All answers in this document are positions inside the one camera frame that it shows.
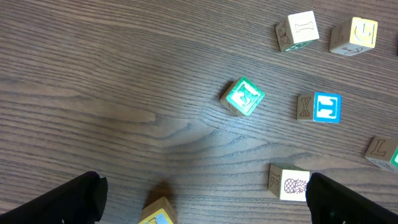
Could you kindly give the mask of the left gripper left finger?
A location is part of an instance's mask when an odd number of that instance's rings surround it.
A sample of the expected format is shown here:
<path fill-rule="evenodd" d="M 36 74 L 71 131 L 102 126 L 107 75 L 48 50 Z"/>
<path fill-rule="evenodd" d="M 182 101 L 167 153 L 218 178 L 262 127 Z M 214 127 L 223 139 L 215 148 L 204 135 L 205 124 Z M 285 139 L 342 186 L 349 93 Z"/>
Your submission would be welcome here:
<path fill-rule="evenodd" d="M 1 215 L 1 224 L 94 224 L 101 220 L 108 181 L 86 172 Z"/>

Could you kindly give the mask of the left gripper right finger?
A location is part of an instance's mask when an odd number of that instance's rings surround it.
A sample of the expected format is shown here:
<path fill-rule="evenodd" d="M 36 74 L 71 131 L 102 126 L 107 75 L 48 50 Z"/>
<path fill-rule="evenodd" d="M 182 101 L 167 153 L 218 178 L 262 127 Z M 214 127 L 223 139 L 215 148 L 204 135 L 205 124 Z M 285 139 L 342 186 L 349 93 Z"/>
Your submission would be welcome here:
<path fill-rule="evenodd" d="M 305 196 L 313 224 L 397 224 L 397 214 L 318 172 Z"/>

